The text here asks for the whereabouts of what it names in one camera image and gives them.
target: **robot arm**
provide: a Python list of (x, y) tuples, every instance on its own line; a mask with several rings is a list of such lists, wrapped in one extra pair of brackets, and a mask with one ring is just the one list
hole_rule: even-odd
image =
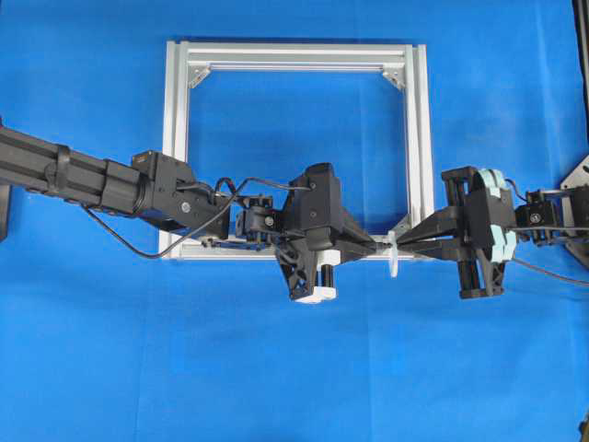
[[(0, 223), (5, 219), (4, 226), (9, 185), (13, 185), (80, 204), (118, 240), (148, 258), (163, 253), (136, 250), (93, 212), (141, 218), (160, 230), (183, 235), (181, 240), (205, 236), (205, 244), (211, 247), (260, 250), (272, 245), (290, 298), (304, 303), (336, 296), (334, 266), (388, 247), (374, 242), (343, 208), (341, 184), (329, 163), (309, 167), (289, 186), (271, 183), (289, 191), (282, 210), (272, 207), (271, 197), (241, 195), (247, 180), (236, 188), (223, 178), (213, 189), (195, 180), (188, 164), (155, 151), (134, 156), (129, 167), (0, 126)], [(229, 184), (231, 195), (219, 192), (223, 182)], [(228, 242), (232, 203), (243, 208), (236, 222), (240, 241)]]
[(398, 248), (457, 262), (462, 298), (503, 293), (505, 264), (514, 259), (518, 240), (539, 247), (563, 244), (589, 267), (589, 186), (584, 175), (576, 177), (576, 185), (558, 191), (523, 197), (515, 190), (525, 204), (514, 208), (500, 171), (448, 170), (442, 180), (449, 205), (399, 237)]

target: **square frame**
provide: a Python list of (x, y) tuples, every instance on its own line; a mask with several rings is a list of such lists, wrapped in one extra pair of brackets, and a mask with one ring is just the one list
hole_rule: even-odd
[[(190, 90), (212, 71), (381, 72), (403, 93), (408, 213), (391, 230), (400, 236), (433, 213), (432, 136), (425, 45), (210, 43), (169, 41), (166, 51), (163, 153), (188, 161)], [(159, 251), (177, 235), (160, 232)], [(378, 241), (387, 236), (373, 235)], [(400, 252), (400, 260), (419, 259)], [(261, 251), (204, 247), (184, 241), (166, 259), (274, 260)], [(386, 251), (366, 258), (388, 260)]]

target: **blue backdrop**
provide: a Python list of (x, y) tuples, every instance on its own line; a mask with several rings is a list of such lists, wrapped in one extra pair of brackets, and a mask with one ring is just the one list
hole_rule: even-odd
[[(6, 0), (0, 113), (128, 162), (161, 146), (165, 42), (181, 38), (427, 44), (436, 177), (471, 164), (551, 187), (587, 152), (569, 0)], [(193, 92), (191, 161), (207, 180), (284, 180), (331, 160), (383, 229), (405, 210), (395, 93), (376, 76), (214, 75)], [(515, 264), (504, 296), (465, 302), (452, 263), (391, 280), (360, 262), (309, 308), (273, 262), (145, 262), (21, 191), (10, 221), (3, 441), (576, 440), (589, 407), (587, 291)], [(156, 247), (149, 226), (113, 224)], [(588, 279), (562, 250), (518, 255)]]

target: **black cylinder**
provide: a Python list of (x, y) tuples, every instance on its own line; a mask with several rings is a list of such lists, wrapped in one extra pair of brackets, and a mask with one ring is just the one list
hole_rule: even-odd
[(321, 266), (321, 285), (333, 288), (333, 266), (324, 264)]

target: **black cable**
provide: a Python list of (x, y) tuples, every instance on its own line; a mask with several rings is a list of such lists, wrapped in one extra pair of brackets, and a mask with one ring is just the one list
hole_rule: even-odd
[[(214, 185), (214, 194), (213, 194), (213, 204), (217, 204), (217, 193), (219, 193), (221, 191), (221, 188), (223, 187), (223, 184), (226, 184), (227, 187), (229, 188), (229, 191), (231, 192), (231, 194), (235, 194), (236, 193), (236, 185), (233, 183), (233, 180), (231, 180), (228, 177), (223, 177), (220, 178), (219, 180), (217, 180), (217, 183)], [(243, 201), (239, 201), (237, 200), (237, 203), (242, 207), (242, 208), (246, 208), (246, 205), (243, 204)]]
[(529, 262), (518, 260), (517, 258), (512, 258), (512, 261), (513, 262), (517, 262), (518, 264), (523, 265), (524, 267), (527, 267), (528, 269), (533, 270), (534, 272), (543, 273), (546, 276), (551, 276), (553, 278), (560, 279), (561, 281), (564, 281), (566, 283), (577, 284), (577, 285), (580, 285), (582, 287), (588, 287), (589, 288), (589, 282), (588, 281), (581, 281), (579, 279), (567, 278), (566, 276), (562, 276), (560, 274), (550, 272), (548, 270), (542, 269), (541, 267), (537, 267), (534, 264), (530, 264)]
[(285, 186), (283, 184), (273, 182), (273, 181), (266, 182), (267, 180), (263, 180), (263, 179), (255, 178), (255, 177), (245, 178), (241, 182), (241, 184), (239, 184), (239, 187), (236, 188), (235, 193), (233, 193), (231, 195), (231, 197), (227, 200), (227, 202), (225, 203), (225, 205), (221, 208), (221, 210), (219, 212), (217, 212), (215, 215), (211, 216), (207, 221), (205, 221), (204, 223), (202, 223), (198, 227), (194, 228), (193, 230), (188, 232), (183, 237), (174, 241), (165, 250), (160, 251), (159, 253), (145, 253), (144, 251), (141, 251), (141, 250), (135, 248), (135, 246), (133, 246), (129, 241), (127, 241), (125, 238), (123, 238), (121, 235), (119, 235), (115, 230), (110, 228), (109, 225), (107, 225), (104, 221), (102, 221), (99, 217), (97, 217), (96, 214), (94, 214), (90, 210), (91, 207), (87, 207), (85, 205), (82, 205), (82, 209), (84, 209), (84, 211), (87, 214), (89, 214), (92, 219), (94, 219), (97, 223), (99, 223), (101, 227), (103, 227), (107, 232), (109, 232), (114, 238), (116, 238), (127, 249), (129, 249), (133, 253), (136, 253), (139, 256), (142, 256), (143, 258), (147, 258), (148, 260), (156, 260), (158, 258), (162, 258), (163, 256), (167, 255), (173, 249), (175, 249), (178, 245), (180, 245), (182, 242), (184, 242), (186, 239), (190, 238), (191, 236), (196, 234), (198, 231), (203, 230), (204, 228), (207, 228), (212, 223), (214, 223), (217, 219), (219, 219), (229, 209), (231, 204), (236, 200), (236, 198), (239, 196), (239, 194), (241, 193), (243, 188), (246, 187), (246, 184), (248, 184), (248, 182), (250, 182), (250, 181), (261, 182), (263, 184), (267, 184), (272, 187), (281, 186), (281, 187), (278, 187), (279, 189), (288, 188), (287, 190), (300, 190), (300, 191), (302, 191), (302, 190), (310, 191), (311, 190), (308, 187), (290, 187), (290, 186)]
[(515, 181), (510, 179), (510, 178), (506, 178), (505, 179), (507, 182), (509, 182), (509, 184), (514, 188), (514, 192), (515, 195), (517, 195), (517, 197), (522, 200), (524, 203), (527, 203), (527, 199), (524, 198), (521, 193), (517, 190), (517, 184), (515, 184)]

